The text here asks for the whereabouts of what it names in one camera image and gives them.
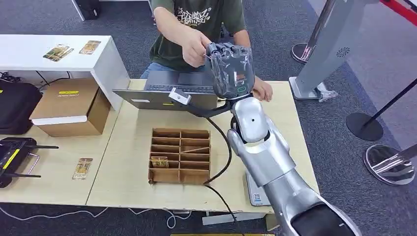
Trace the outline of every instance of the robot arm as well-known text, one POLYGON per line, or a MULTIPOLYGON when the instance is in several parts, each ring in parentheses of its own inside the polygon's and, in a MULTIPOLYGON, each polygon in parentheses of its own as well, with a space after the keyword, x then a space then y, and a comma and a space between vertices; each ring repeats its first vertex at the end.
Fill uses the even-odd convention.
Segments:
POLYGON ((210 44, 207 51, 214 91, 226 104, 212 111, 196 108, 191 96, 173 89, 170 97, 192 114, 233 114, 227 139, 259 187, 263 187, 286 236, 361 236, 344 212, 311 189, 295 170, 290 148, 251 94, 255 81, 250 49, 230 43, 210 44))

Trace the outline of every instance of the graphic print on shirt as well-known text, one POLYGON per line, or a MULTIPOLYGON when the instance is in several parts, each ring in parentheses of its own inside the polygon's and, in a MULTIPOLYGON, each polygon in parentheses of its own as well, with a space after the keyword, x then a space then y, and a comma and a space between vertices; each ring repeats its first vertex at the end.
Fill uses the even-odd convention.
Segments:
POLYGON ((190 13, 188 11, 184 11, 182 7, 178 7, 177 18, 181 23, 183 23, 186 26, 198 26, 210 20, 210 11, 211 7, 207 8, 202 12, 194 11, 190 13))

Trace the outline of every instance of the man's hand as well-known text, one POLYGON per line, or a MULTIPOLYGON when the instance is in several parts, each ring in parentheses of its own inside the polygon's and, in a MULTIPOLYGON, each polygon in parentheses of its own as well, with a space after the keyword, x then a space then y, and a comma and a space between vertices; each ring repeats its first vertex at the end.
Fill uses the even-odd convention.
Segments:
POLYGON ((200 31, 190 27, 181 34, 180 45, 182 46, 184 61, 195 68, 204 65, 204 55, 207 45, 211 43, 210 39, 200 31))
POLYGON ((267 82, 261 80, 258 76, 255 76, 255 84, 253 86, 253 96, 258 98, 261 101, 271 101, 272 100, 272 87, 267 82))

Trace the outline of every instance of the stanchion base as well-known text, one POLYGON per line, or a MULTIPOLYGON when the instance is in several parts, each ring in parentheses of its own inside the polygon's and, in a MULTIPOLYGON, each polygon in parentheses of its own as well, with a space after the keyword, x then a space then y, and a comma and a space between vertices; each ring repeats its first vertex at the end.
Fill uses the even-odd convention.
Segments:
POLYGON ((310 56, 308 56, 306 59, 301 59, 305 47, 307 47, 307 43, 298 43, 291 48, 291 56, 294 58, 294 60, 303 64, 306 64, 310 58, 310 56))
MULTIPOLYGON (((288 80, 290 82, 290 87, 293 91, 294 98, 296 100, 319 100, 320 99, 320 91, 319 89, 314 89, 309 92, 303 92, 299 89, 296 81, 297 77, 290 77, 288 80)), ((323 83, 320 83, 318 86, 320 90, 326 90, 326 86, 323 83)))
POLYGON ((376 173, 373 168, 397 153, 399 153, 399 151, 394 148, 380 144, 373 145, 366 150, 366 153, 363 156, 363 162, 370 173, 383 183, 389 185, 408 184, 413 181, 415 176, 414 166, 410 161, 404 162, 403 164, 397 165, 382 173, 376 173))
POLYGON ((348 129, 358 138, 367 141, 376 141, 382 138, 384 130, 377 120, 372 121, 366 127, 363 125, 371 119, 364 113, 352 113, 346 117, 348 129))

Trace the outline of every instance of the laptop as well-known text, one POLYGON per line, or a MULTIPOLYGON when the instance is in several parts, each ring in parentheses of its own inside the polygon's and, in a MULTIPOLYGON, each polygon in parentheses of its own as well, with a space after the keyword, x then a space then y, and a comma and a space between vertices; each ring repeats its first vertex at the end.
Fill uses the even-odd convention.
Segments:
POLYGON ((203 109, 217 107, 217 95, 205 73, 178 73, 151 71, 145 90, 113 89, 113 92, 138 109, 186 111, 182 104, 172 102, 168 96, 173 87, 191 95, 191 102, 203 109))

